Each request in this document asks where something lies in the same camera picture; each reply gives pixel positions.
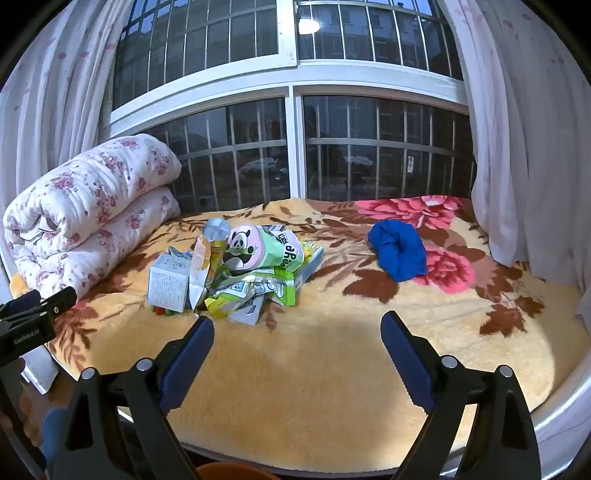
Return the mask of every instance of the rolled quilt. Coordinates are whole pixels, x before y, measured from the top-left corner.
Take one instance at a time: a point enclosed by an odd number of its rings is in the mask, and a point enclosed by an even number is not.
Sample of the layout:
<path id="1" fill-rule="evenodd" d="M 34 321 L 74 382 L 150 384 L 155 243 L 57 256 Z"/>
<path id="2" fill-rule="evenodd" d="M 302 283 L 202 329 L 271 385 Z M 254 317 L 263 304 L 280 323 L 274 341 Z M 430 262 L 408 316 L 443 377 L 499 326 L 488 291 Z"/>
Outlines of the rolled quilt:
<path id="1" fill-rule="evenodd" d="M 23 244 L 8 247 L 29 288 L 38 290 L 42 298 L 71 286 L 80 300 L 163 222 L 179 214 L 170 190 L 159 187 L 133 201 L 69 252 L 41 258 Z"/>
<path id="2" fill-rule="evenodd" d="M 35 257 L 84 242 L 140 195 L 178 178 L 181 163 L 147 135 L 109 140 L 43 175 L 4 213 L 5 238 Z"/>

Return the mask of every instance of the yellow blanket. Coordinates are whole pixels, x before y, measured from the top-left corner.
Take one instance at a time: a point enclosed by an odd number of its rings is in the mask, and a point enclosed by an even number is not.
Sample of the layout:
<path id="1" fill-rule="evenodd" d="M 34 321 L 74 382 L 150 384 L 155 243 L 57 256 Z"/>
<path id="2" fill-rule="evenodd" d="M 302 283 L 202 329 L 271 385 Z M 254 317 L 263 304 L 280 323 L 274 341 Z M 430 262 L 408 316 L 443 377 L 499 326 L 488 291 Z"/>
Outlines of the yellow blanket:
<path id="1" fill-rule="evenodd" d="M 157 317 L 145 304 L 148 270 L 169 245 L 191 248 L 211 213 L 166 223 L 57 321 L 48 345 L 74 377 L 130 368 L 182 337 L 192 314 Z M 225 213 L 230 223 L 286 223 L 326 249 L 296 307 L 268 302 L 254 327 L 215 321 L 213 349 L 169 421 L 182 442 L 279 468 L 363 472 L 398 466 L 425 419 L 379 334 L 395 309 L 415 335 L 470 368 L 506 363 L 531 409 L 589 348 L 573 319 L 575 288 L 536 280 L 527 264 L 495 263 L 470 204 L 449 197 L 327 203 L 300 199 Z M 401 284 L 376 263 L 366 235 L 379 219 L 415 225 L 429 273 Z M 19 276 L 13 295 L 24 290 Z M 473 410 L 456 447 L 465 445 Z"/>

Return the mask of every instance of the metal bolt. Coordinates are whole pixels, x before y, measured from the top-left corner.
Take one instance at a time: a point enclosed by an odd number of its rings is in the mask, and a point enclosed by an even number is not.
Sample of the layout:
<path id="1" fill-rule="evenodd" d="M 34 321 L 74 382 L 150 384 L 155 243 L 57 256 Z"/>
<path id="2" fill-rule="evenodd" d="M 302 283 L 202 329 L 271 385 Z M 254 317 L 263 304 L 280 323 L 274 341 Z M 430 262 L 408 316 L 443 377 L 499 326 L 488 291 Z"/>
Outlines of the metal bolt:
<path id="1" fill-rule="evenodd" d="M 511 369 L 511 367 L 508 367 L 506 365 L 501 366 L 499 372 L 501 372 L 501 375 L 503 375 L 503 377 L 509 378 L 513 376 L 513 370 Z"/>
<path id="2" fill-rule="evenodd" d="M 456 368 L 457 367 L 457 360 L 452 357 L 451 355 L 446 355 L 441 359 L 441 362 L 444 366 L 448 368 Z"/>
<path id="3" fill-rule="evenodd" d="M 150 360 L 149 358 L 142 358 L 136 365 L 135 367 L 140 371 L 140 372 L 145 372 L 146 370 L 150 370 L 150 368 L 152 368 L 153 362 L 152 360 Z"/>
<path id="4" fill-rule="evenodd" d="M 92 367 L 85 368 L 85 370 L 82 372 L 82 378 L 84 380 L 88 380 L 89 378 L 92 378 L 95 376 L 95 372 L 96 372 L 96 370 Z"/>

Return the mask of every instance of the building window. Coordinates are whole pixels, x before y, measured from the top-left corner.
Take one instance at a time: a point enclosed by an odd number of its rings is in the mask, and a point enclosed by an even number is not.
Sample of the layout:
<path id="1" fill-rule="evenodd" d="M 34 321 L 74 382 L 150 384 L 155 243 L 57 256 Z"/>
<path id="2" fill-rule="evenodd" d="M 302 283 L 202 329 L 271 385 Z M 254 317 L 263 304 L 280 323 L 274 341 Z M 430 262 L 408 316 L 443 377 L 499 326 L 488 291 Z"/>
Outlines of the building window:
<path id="1" fill-rule="evenodd" d="M 452 31 L 434 0 L 300 1 L 297 15 L 318 25 L 298 34 L 300 60 L 379 61 L 462 80 Z"/>
<path id="2" fill-rule="evenodd" d="M 275 0 L 135 0 L 115 62 L 113 107 L 183 76 L 278 53 Z"/>
<path id="3" fill-rule="evenodd" d="M 368 200 L 470 195 L 469 118 L 360 96 L 305 96 L 308 198 Z"/>
<path id="4" fill-rule="evenodd" d="M 144 133 L 166 143 L 181 161 L 172 188 L 185 214 L 290 196 L 283 98 L 195 113 Z"/>

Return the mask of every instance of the bedding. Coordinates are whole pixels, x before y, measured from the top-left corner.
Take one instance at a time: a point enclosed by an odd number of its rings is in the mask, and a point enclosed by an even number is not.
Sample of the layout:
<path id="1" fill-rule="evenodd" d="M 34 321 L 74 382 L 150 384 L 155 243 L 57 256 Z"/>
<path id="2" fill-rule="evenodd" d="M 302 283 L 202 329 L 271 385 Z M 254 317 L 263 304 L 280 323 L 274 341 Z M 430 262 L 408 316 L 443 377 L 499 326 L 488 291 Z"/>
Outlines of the bedding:
<path id="1" fill-rule="evenodd" d="M 142 240 L 179 214 L 178 202 L 170 190 L 158 187 L 131 202 L 70 251 L 44 259 L 33 256 L 24 245 L 9 243 L 8 248 L 29 288 L 38 290 L 42 298 L 71 286 L 81 299 Z"/>
<path id="2" fill-rule="evenodd" d="M 57 320 L 47 346 L 75 378 L 154 357 L 194 322 L 153 314 L 145 302 L 150 264 L 169 245 L 191 248 L 219 213 L 158 228 L 111 275 Z M 490 256 L 471 204 L 429 196 L 370 202 L 283 200 L 224 217 L 232 226 L 285 223 L 326 249 L 295 307 L 267 302 L 255 326 L 215 320 L 213 349 L 182 408 L 168 420 L 188 447 L 276 468 L 368 472 L 394 468 L 425 420 L 384 349 L 382 315 L 396 310 L 410 331 L 469 368 L 513 367 L 530 409 L 540 405 L 589 349 L 574 318 L 580 293 L 538 280 L 528 264 Z M 428 272 L 396 283 L 380 269 L 367 233 L 380 219 L 417 228 Z M 26 289 L 16 276 L 13 295 Z M 467 408 L 454 447 L 466 444 Z"/>
<path id="3" fill-rule="evenodd" d="M 19 194 L 4 213 L 6 241 L 39 258 L 67 252 L 180 172 L 177 157 L 156 138 L 115 138 L 51 170 Z"/>

